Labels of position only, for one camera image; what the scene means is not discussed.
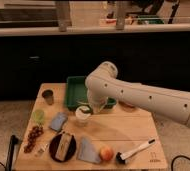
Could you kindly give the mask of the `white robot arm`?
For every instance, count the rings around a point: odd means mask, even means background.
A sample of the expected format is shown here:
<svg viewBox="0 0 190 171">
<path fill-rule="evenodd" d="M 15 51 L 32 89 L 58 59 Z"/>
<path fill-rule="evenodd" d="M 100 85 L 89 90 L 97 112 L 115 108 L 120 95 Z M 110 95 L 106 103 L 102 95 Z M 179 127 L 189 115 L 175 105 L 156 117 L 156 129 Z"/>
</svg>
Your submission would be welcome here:
<svg viewBox="0 0 190 171">
<path fill-rule="evenodd" d="M 117 67 L 105 61 L 86 77 L 87 99 L 94 113 L 99 113 L 107 100 L 114 98 L 190 128 L 190 92 L 130 83 L 118 80 L 117 75 Z"/>
</svg>

